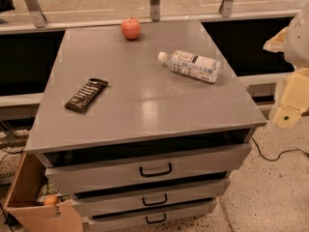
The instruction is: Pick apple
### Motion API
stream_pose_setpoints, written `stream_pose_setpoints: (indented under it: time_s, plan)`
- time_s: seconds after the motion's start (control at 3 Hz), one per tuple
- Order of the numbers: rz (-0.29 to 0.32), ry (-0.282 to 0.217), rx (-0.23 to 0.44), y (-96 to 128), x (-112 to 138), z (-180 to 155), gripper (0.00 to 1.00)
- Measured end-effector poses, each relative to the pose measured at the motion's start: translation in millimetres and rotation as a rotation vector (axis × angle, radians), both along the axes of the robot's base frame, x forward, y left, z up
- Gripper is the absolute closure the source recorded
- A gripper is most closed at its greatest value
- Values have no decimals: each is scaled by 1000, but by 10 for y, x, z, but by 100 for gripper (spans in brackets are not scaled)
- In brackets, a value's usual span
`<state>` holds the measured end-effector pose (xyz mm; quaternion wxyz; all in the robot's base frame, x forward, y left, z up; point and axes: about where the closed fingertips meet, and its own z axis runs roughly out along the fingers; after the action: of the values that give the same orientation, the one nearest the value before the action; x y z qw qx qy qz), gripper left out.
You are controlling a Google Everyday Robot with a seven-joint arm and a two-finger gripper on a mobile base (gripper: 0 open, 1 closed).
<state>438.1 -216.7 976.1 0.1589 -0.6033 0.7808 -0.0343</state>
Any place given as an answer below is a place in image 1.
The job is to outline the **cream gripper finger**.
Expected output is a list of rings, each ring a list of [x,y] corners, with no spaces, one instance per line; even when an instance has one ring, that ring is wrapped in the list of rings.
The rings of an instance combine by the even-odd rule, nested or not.
[[[281,129],[291,129],[309,109],[309,69],[294,71],[287,77],[272,123]]]
[[[263,50],[273,53],[283,52],[285,49],[286,35],[287,28],[283,28],[274,37],[266,41]]]

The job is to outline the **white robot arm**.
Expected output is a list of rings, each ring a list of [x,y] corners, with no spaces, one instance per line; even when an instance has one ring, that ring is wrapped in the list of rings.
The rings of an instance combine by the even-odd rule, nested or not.
[[[263,50],[283,52],[285,61],[295,68],[287,77],[284,90],[278,90],[272,119],[276,127],[291,129],[309,108],[309,3],[287,27],[266,41]]]

